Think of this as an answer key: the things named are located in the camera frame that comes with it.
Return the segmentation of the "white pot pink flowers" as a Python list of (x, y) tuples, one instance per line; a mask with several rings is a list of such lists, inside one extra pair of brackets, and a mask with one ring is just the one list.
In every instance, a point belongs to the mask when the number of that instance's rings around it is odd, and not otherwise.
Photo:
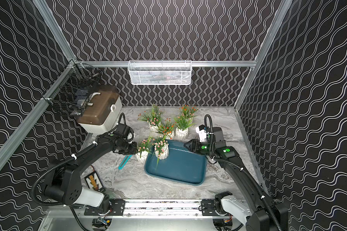
[(157, 158), (157, 165), (160, 160), (164, 160), (169, 156), (169, 143), (166, 136), (160, 136), (153, 141), (154, 155)]

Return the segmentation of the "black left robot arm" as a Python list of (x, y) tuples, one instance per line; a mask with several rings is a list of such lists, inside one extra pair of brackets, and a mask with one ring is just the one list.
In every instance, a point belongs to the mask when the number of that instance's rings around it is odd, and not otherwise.
[(134, 130), (126, 124), (121, 113), (118, 124), (110, 131), (98, 135), (96, 140), (68, 159), (52, 164), (34, 182), (30, 196), (41, 206), (85, 205), (109, 211), (109, 196), (83, 187), (81, 174), (103, 155), (114, 152), (129, 156), (137, 151)]

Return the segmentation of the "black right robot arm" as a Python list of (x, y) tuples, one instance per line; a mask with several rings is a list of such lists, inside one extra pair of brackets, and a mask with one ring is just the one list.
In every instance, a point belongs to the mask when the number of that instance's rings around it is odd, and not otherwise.
[(228, 146), (220, 127), (214, 127), (210, 115), (205, 115), (203, 125), (197, 128), (199, 139), (191, 139), (184, 144), (191, 153), (205, 156), (209, 163), (218, 163), (240, 189), (246, 204), (235, 199), (229, 192), (215, 196), (211, 209), (219, 216), (230, 215), (232, 221), (240, 222), (238, 231), (244, 227), (248, 231), (286, 231), (288, 210), (283, 203), (275, 202), (257, 183), (246, 168), (234, 147)]

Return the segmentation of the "pink flower potted plant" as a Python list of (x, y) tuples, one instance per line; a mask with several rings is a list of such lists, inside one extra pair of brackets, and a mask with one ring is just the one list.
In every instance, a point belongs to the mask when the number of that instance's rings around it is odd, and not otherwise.
[(137, 146), (135, 156), (139, 163), (145, 164), (147, 157), (151, 154), (154, 138), (152, 136), (143, 139)]

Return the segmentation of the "white pot green plant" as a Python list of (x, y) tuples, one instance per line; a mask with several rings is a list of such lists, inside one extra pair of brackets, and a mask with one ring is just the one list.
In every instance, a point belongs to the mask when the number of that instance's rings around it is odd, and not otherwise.
[(175, 117), (174, 121), (176, 125), (175, 137), (180, 141), (184, 141), (189, 135), (189, 128), (193, 125), (193, 118), (181, 115)]

